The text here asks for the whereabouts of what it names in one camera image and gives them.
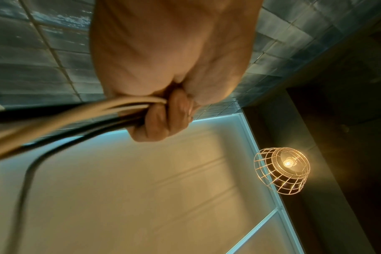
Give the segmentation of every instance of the skin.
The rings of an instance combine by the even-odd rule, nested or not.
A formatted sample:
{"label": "skin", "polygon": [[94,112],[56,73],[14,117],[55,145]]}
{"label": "skin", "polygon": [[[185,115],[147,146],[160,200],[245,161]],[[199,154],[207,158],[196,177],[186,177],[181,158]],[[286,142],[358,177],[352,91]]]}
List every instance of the skin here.
{"label": "skin", "polygon": [[244,74],[262,0],[98,0],[90,51],[107,97],[158,95],[135,141],[185,129],[201,105],[226,98]]}

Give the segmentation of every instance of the white cable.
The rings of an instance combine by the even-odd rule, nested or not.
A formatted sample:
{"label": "white cable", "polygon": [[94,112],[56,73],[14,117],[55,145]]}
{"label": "white cable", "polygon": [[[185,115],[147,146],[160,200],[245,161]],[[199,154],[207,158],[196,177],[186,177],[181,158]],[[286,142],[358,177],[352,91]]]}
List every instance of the white cable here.
{"label": "white cable", "polygon": [[126,106],[132,103],[162,103],[165,99],[159,97],[116,97],[109,100],[86,104],[71,110],[62,112],[40,123],[30,124],[26,127],[0,138],[0,155],[28,143],[36,138],[44,136],[65,125],[78,121],[95,118],[98,116],[119,113],[123,110],[146,108],[145,105]]}

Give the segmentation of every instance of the wall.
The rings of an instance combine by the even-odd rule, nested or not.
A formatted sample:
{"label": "wall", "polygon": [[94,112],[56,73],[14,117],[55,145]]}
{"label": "wall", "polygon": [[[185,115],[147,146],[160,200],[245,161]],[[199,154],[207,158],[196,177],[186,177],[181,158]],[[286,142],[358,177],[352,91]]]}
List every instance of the wall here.
{"label": "wall", "polygon": [[[0,162],[0,253],[24,170],[49,148]],[[158,143],[97,137],[40,168],[20,253],[226,253],[275,208],[253,157],[237,115]],[[241,253],[293,253],[275,216],[251,241]]]}
{"label": "wall", "polygon": [[283,91],[257,110],[276,146],[298,149],[309,160],[311,173],[301,197],[326,251],[375,253],[288,93]]}

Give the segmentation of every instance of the metal wire grille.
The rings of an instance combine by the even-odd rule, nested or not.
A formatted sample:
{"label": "metal wire grille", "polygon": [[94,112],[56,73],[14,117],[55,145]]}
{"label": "metal wire grille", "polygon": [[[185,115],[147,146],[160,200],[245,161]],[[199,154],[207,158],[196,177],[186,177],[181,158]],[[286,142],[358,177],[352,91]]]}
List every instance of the metal wire grille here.
{"label": "metal wire grille", "polygon": [[300,192],[311,170],[306,157],[288,147],[262,149],[255,155],[254,164],[259,179],[284,195]]}

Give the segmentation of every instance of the bundle of cables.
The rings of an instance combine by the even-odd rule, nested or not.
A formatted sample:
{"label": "bundle of cables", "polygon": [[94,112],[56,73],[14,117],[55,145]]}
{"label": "bundle of cables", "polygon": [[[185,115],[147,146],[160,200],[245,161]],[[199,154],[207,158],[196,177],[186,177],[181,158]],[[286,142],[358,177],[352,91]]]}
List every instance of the bundle of cables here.
{"label": "bundle of cables", "polygon": [[[1,128],[0,130],[0,160],[31,151],[64,138],[82,135],[44,153],[26,170],[16,203],[12,229],[7,239],[5,254],[18,253],[24,226],[26,200],[33,184],[35,173],[41,163],[61,151],[103,133],[142,124],[146,113],[145,109],[153,103],[166,104],[166,100],[159,97],[117,97],[95,103],[0,111],[1,126],[14,123],[12,128]],[[120,117],[91,123],[33,142],[33,140],[66,125],[115,113],[118,113]]]}

